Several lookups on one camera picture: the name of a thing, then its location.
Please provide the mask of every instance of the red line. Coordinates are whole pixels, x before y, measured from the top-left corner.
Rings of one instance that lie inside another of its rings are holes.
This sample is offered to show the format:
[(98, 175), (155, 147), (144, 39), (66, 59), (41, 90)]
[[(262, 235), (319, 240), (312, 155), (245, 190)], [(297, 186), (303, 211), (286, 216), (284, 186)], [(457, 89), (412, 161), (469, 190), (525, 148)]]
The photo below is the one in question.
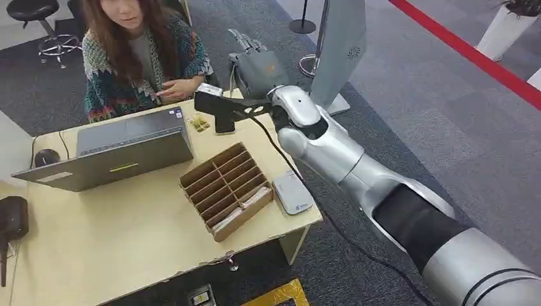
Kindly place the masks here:
[(425, 13), (411, 5), (406, 0), (389, 0), (399, 10), (416, 21), (422, 27), (427, 29), (432, 35), (436, 36), (448, 46), (453, 48), (456, 52), (467, 58), (470, 62), (481, 68), (488, 75), (495, 78), (502, 85), (515, 92), (518, 96), (526, 100), (529, 104), (533, 105), (538, 110), (541, 110), (541, 91), (528, 82), (521, 80), (518, 76), (509, 72), (509, 70), (496, 64), (488, 57), (475, 50), (467, 42), (451, 33), (444, 28), (441, 24), (435, 22), (432, 18), (428, 17)]

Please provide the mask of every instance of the computer mouse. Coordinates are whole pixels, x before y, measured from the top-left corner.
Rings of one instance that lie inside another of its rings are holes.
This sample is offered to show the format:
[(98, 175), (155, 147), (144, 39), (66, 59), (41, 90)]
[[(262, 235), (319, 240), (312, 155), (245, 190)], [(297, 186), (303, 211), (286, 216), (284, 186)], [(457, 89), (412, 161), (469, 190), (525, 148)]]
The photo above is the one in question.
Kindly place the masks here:
[(48, 164), (58, 163), (60, 155), (52, 149), (43, 149), (34, 156), (34, 164), (36, 167), (42, 167)]

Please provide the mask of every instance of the laptop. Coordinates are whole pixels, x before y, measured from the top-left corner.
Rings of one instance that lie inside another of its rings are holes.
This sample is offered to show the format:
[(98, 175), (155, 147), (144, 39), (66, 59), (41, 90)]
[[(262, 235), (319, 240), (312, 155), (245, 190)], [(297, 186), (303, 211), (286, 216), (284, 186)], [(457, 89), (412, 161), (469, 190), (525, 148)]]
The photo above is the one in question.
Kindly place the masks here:
[(81, 129), (77, 157), (12, 177), (83, 191), (193, 159), (179, 107)]

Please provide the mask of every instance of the chrome stool base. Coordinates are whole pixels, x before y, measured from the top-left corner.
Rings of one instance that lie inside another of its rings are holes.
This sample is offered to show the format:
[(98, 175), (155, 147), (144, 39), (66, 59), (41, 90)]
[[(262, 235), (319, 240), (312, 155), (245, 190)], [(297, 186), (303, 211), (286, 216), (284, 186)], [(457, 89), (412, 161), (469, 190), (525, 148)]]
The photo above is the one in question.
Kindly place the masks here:
[(60, 64), (60, 68), (66, 69), (66, 65), (62, 63), (61, 56), (75, 49), (82, 50), (79, 39), (74, 35), (55, 34), (54, 30), (45, 20), (40, 20), (40, 23), (49, 35), (49, 38), (42, 41), (38, 47), (40, 51), (38, 55), (42, 57), (41, 63), (45, 64), (47, 62), (47, 59), (43, 58), (43, 56), (56, 56), (56, 61)]

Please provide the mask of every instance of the black arm segment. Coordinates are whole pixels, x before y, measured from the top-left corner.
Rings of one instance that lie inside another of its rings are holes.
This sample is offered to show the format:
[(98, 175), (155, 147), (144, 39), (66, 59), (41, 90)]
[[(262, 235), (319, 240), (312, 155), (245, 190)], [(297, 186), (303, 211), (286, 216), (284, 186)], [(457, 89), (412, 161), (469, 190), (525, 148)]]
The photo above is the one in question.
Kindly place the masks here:
[(391, 191), (373, 217), (406, 249), (420, 272), (441, 246), (468, 229), (404, 184)]

